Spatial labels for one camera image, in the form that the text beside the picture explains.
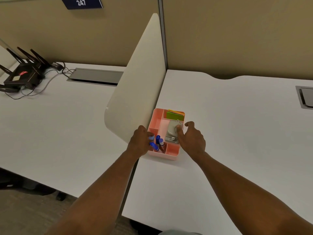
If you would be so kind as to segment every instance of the hand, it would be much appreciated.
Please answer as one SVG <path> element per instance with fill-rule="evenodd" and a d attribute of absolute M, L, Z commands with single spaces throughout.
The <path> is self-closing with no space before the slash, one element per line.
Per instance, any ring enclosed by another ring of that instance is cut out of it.
<path fill-rule="evenodd" d="M 176 126 L 178 141 L 182 149 L 194 160 L 198 155 L 204 153 L 205 140 L 201 132 L 195 129 L 195 123 L 193 121 L 185 123 L 185 126 L 188 127 L 185 134 L 180 125 Z"/>
<path fill-rule="evenodd" d="M 148 132 L 145 127 L 140 125 L 138 129 L 134 131 L 134 135 L 131 137 L 126 151 L 140 158 L 142 155 L 145 155 L 151 147 L 149 144 L 151 141 L 148 137 L 153 135 L 153 133 Z"/>

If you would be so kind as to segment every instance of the forearm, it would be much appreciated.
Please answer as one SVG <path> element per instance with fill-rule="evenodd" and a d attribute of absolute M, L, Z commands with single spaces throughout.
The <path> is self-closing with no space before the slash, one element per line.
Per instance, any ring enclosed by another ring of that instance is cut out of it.
<path fill-rule="evenodd" d="M 138 157 L 124 152 L 72 205 L 50 234 L 109 234 Z"/>
<path fill-rule="evenodd" d="M 243 235 L 308 234 L 310 223 L 253 182 L 207 153 L 194 157 L 237 228 Z"/>

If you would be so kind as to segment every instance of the gray cable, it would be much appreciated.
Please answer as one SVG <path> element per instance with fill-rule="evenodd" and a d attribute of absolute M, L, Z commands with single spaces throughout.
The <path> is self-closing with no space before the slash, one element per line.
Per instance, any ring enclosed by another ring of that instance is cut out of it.
<path fill-rule="evenodd" d="M 22 93 L 22 95 L 24 95 L 24 96 L 35 96 L 35 95 L 39 95 L 40 93 L 42 93 L 42 92 L 47 88 L 47 86 L 49 85 L 49 83 L 50 83 L 54 78 L 56 78 L 57 76 L 62 75 L 62 74 L 63 74 L 63 73 L 58 73 L 57 75 L 53 76 L 53 77 L 48 81 L 48 83 L 45 85 L 45 87 L 44 87 L 40 92 L 38 92 L 38 93 L 36 93 L 36 94 L 27 95 L 27 94 L 25 94 L 25 93 L 23 92 L 23 90 L 21 90 L 21 93 Z"/>

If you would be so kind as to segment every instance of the white desk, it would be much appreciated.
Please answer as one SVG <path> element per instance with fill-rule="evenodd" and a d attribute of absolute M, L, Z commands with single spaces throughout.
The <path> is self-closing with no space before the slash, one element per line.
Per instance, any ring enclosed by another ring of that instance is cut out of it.
<path fill-rule="evenodd" d="M 295 86 L 313 81 L 168 70 L 156 106 L 184 111 L 212 157 L 313 222 L 313 110 Z M 139 159 L 122 215 L 159 230 L 240 234 L 183 150 L 178 161 Z"/>
<path fill-rule="evenodd" d="M 125 69 L 74 63 L 66 67 Z M 55 74 L 48 73 L 34 92 Z M 115 87 L 66 80 L 59 75 L 42 94 L 19 100 L 0 92 L 0 167 L 78 197 L 127 144 L 104 125 L 104 110 Z"/>

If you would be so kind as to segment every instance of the person's left hand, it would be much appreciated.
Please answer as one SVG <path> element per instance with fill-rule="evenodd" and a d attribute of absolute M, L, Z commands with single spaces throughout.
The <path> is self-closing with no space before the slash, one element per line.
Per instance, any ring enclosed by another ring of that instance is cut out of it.
<path fill-rule="evenodd" d="M 140 158 L 145 155 L 151 147 L 149 144 L 151 141 L 148 137 L 153 135 L 153 133 L 148 132 L 145 127 L 140 125 L 138 129 L 134 131 L 134 135 L 131 137 L 126 151 L 130 152 L 135 157 Z"/>

